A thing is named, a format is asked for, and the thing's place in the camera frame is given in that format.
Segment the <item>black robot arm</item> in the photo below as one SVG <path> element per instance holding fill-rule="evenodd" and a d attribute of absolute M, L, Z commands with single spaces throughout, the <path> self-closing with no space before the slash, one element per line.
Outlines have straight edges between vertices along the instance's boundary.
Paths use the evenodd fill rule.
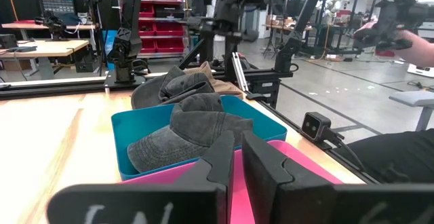
<path fill-rule="evenodd" d="M 290 72 L 291 58 L 302 45 L 303 31 L 318 1 L 306 0 L 294 31 L 290 33 L 288 41 L 277 54 L 275 71 Z M 428 12 L 428 6 L 419 4 L 415 0 L 383 0 L 377 7 L 381 7 L 378 23 L 372 30 L 359 33 L 359 39 L 355 40 L 355 47 L 376 46 L 380 50 L 410 48 L 411 41 L 397 40 L 396 30 L 414 28 L 422 24 Z"/>
<path fill-rule="evenodd" d="M 113 49 L 108 54 L 108 61 L 115 64 L 116 82 L 134 81 L 133 61 L 142 49 L 142 40 L 138 34 L 138 15 L 141 0 L 123 0 L 121 27 L 117 31 Z"/>

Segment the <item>camera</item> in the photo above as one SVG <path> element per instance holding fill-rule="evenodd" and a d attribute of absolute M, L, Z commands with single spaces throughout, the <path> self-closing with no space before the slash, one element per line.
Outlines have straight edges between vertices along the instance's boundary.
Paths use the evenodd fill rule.
<path fill-rule="evenodd" d="M 318 112 L 308 112 L 304 115 L 302 132 L 314 142 L 322 141 L 324 129 L 329 129 L 332 121 Z"/>

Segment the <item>person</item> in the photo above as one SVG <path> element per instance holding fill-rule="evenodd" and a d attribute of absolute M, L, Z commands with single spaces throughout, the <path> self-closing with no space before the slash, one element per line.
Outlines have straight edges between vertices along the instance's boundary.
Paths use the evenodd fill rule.
<path fill-rule="evenodd" d="M 367 23 L 360 30 L 374 24 Z M 394 50 L 398 56 L 418 67 L 434 67 L 434 44 L 409 31 L 400 31 L 398 36 L 413 42 L 411 48 Z M 434 183 L 434 129 L 382 134 L 348 146 L 366 173 L 381 183 Z M 334 150 L 359 165 L 346 149 Z"/>

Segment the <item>gray baseball cap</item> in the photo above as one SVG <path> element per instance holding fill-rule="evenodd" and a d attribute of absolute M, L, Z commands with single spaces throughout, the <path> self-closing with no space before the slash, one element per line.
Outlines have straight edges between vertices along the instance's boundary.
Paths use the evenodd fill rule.
<path fill-rule="evenodd" d="M 253 121 L 225 113 L 217 93 L 194 94 L 173 108 L 170 125 L 132 143 L 128 157 L 138 172 L 201 157 L 224 131 L 233 131 L 236 146 Z"/>
<path fill-rule="evenodd" d="M 154 78 L 138 86 L 131 96 L 133 109 L 180 102 L 198 93 L 210 93 L 214 89 L 204 73 L 186 75 L 173 66 L 166 75 Z"/>

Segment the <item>concrete floor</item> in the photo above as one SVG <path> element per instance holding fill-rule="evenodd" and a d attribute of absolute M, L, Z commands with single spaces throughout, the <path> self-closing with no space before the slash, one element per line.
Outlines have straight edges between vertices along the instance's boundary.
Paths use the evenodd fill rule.
<path fill-rule="evenodd" d="M 241 52 L 248 61 L 259 68 L 274 65 L 272 54 L 262 55 L 267 39 L 255 43 L 241 43 Z M 223 42 L 216 42 L 215 57 L 224 53 Z M 167 71 L 178 61 L 154 60 L 152 72 Z M 374 136 L 376 134 L 414 130 L 421 112 L 389 100 L 390 94 L 398 91 L 417 90 L 409 81 L 419 81 L 424 86 L 434 85 L 434 79 L 407 73 L 408 64 L 392 62 L 329 62 L 318 60 L 307 62 L 296 58 L 300 70 L 293 78 L 282 79 L 277 110 L 294 123 L 300 125 L 304 114 L 317 111 L 332 120 L 332 127 L 339 128 L 346 137 L 345 143 Z M 56 78 L 98 76 L 93 73 L 76 73 L 65 68 Z M 0 71 L 6 81 L 23 81 L 20 72 Z M 40 79 L 38 73 L 30 79 Z"/>

